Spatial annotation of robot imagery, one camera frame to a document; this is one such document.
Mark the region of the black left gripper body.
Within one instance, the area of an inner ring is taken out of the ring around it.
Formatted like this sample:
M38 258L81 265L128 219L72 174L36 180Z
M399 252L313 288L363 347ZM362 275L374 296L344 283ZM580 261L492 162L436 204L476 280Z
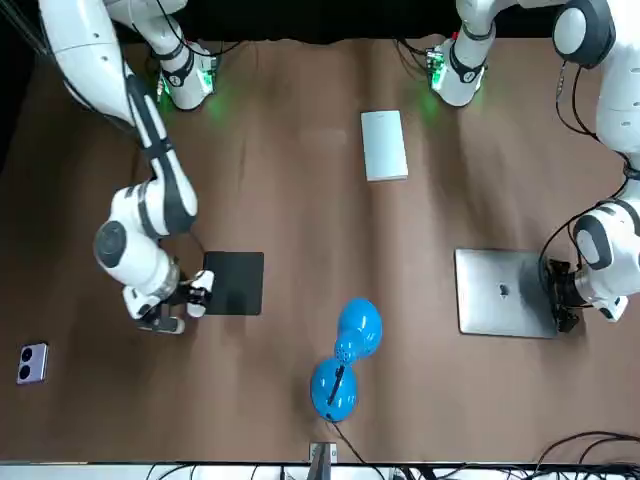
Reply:
M547 273L547 285L553 305L580 306L580 294L575 286L575 272L571 270L569 262L567 273Z

